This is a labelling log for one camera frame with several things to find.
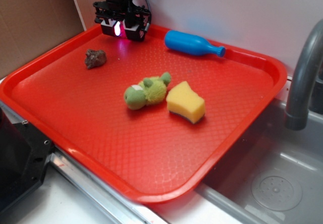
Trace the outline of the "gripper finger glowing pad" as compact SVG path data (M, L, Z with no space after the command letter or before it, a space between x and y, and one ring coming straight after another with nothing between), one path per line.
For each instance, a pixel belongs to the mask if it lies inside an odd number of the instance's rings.
M101 22L101 29L103 34L109 35L109 36L120 36L120 22L113 20L113 19L107 19L103 20Z
M140 24L135 24L133 26L125 25L125 34L128 40L141 42L145 39L145 26Z

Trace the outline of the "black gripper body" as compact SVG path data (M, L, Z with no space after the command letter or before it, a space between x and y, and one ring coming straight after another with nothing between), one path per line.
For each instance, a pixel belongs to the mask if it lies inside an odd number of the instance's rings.
M124 22L126 28L137 25L146 28L151 24L151 12L145 6L136 6L132 2L120 5L106 1L94 2L93 6L96 15L94 21L98 24L105 21L109 25L109 20Z

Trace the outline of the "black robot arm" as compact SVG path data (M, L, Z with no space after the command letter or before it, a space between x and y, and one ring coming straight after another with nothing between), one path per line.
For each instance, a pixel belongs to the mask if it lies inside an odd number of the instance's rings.
M95 23L104 35L142 42L151 25L148 0L103 0L94 2Z

